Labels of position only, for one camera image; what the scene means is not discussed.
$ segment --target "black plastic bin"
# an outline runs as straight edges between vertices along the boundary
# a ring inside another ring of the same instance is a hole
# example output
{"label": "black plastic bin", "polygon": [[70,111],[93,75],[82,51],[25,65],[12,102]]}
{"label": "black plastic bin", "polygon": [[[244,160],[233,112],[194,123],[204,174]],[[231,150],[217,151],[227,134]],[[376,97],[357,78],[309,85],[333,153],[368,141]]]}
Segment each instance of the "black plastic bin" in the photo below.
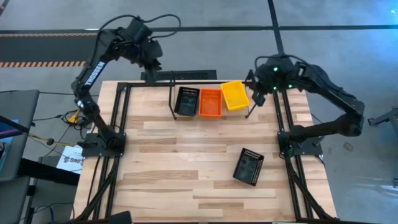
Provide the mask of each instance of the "black plastic bin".
{"label": "black plastic bin", "polygon": [[179,115],[195,116],[198,108],[199,89],[181,86],[178,90],[174,112]]}
{"label": "black plastic bin", "polygon": [[252,186],[256,186],[263,161],[263,155],[243,148],[233,177]]}

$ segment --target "yellow plastic bin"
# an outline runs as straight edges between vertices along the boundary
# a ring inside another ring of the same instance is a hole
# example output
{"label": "yellow plastic bin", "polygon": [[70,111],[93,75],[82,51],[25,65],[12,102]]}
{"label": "yellow plastic bin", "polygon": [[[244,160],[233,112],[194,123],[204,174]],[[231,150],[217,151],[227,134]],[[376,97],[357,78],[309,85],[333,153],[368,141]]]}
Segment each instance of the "yellow plastic bin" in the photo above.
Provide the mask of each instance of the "yellow plastic bin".
{"label": "yellow plastic bin", "polygon": [[249,98],[240,80],[221,84],[221,91],[229,111],[240,110],[250,105]]}

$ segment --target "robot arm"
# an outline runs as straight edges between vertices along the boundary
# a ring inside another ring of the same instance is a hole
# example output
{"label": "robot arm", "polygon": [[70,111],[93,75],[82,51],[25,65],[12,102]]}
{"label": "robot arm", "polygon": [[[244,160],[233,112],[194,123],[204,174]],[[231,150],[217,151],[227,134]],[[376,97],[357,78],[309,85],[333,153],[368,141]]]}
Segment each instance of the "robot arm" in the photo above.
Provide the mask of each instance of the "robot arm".
{"label": "robot arm", "polygon": [[100,108],[92,99],[89,90],[106,64],[119,57],[144,67],[148,74],[160,70],[160,63],[156,58],[162,56],[162,49],[158,41],[149,38],[151,34],[152,31],[138,17],[134,18],[126,29],[119,27],[99,30],[91,60],[86,63],[72,83],[72,90],[76,96],[75,103],[87,118],[93,120],[98,128],[98,135],[106,143],[106,150],[115,151],[121,146],[122,137],[119,135],[122,133],[115,133],[112,127],[106,125],[100,116]]}
{"label": "robot arm", "polygon": [[363,127],[364,103],[332,83],[326,72],[318,65],[308,64],[301,59],[293,64],[289,57],[294,56],[270,56],[254,74],[252,71],[249,72],[248,76],[252,78],[250,88],[254,90],[252,98],[256,104],[262,106],[265,102],[264,95],[276,90],[298,88],[300,91],[318,93],[341,108],[345,114],[327,123],[305,128],[299,125],[293,126],[290,132],[286,133],[289,141],[300,143],[307,138],[330,134],[359,136]]}

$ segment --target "concrete floor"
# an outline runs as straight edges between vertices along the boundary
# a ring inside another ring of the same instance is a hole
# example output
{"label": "concrete floor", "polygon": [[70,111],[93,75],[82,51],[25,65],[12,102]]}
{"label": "concrete floor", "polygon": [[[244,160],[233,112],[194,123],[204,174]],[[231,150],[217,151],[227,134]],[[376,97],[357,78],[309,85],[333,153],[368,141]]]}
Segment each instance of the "concrete floor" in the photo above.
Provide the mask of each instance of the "concrete floor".
{"label": "concrete floor", "polygon": [[[387,0],[274,0],[280,26],[330,26],[397,24],[398,2]],[[174,13],[183,26],[271,26],[265,0],[10,0],[0,17],[0,30],[98,28],[120,14],[138,14],[149,19]],[[126,21],[115,22],[123,26]],[[154,27],[174,26],[164,20]],[[324,68],[332,81],[366,104],[365,118],[379,116],[398,105],[398,30],[282,31],[285,52]],[[160,40],[165,70],[217,69],[219,79],[242,79],[258,55],[277,53],[273,31],[186,32]],[[0,91],[28,90],[70,93],[70,83],[80,68],[2,68]],[[92,89],[99,92],[101,80],[138,80],[141,70],[120,60],[110,63]],[[335,119],[341,111],[327,100],[308,94],[311,111],[322,121]],[[36,118],[46,118],[75,109],[72,96],[41,95]],[[67,127],[59,120],[42,121],[32,132],[59,138]],[[66,142],[80,139],[69,131]],[[343,145],[349,143],[353,151]],[[358,138],[328,136],[322,142],[326,172],[336,211],[342,220],[396,223],[398,189],[398,138],[391,125],[364,125]],[[24,157],[37,159],[48,152],[31,140]],[[42,213],[34,223],[48,221]]]}

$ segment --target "butcher block tabletop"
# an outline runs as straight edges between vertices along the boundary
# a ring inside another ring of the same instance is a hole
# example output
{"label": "butcher block tabletop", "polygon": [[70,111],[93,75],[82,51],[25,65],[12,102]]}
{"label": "butcher block tabletop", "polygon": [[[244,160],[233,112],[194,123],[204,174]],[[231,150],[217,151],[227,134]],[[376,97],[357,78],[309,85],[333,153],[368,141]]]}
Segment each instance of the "butcher block tabletop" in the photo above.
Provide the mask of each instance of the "butcher block tabletop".
{"label": "butcher block tabletop", "polygon": [[[108,124],[117,84],[103,82],[98,98],[101,115]],[[180,86],[220,88],[219,84],[177,84],[172,92],[173,106]],[[252,91],[246,91],[251,107]],[[289,90],[288,96],[294,123],[312,125],[305,93]],[[294,221],[285,162],[279,158],[274,100],[271,95],[266,99],[248,119],[244,117],[248,108],[227,111],[223,102],[219,119],[176,114],[174,120],[168,105],[169,87],[132,87],[113,213],[129,210],[134,222]],[[279,99],[284,126],[288,128],[282,96]],[[242,148],[264,156],[255,187],[233,178]],[[314,156],[302,156],[302,160],[309,191],[327,213],[335,216],[323,164]],[[86,207],[96,161],[96,157],[84,161],[74,204],[76,215]],[[98,188],[101,166],[102,159],[91,197]],[[305,217],[302,194],[298,188],[297,192]],[[104,217],[107,198],[106,192],[100,218]]]}

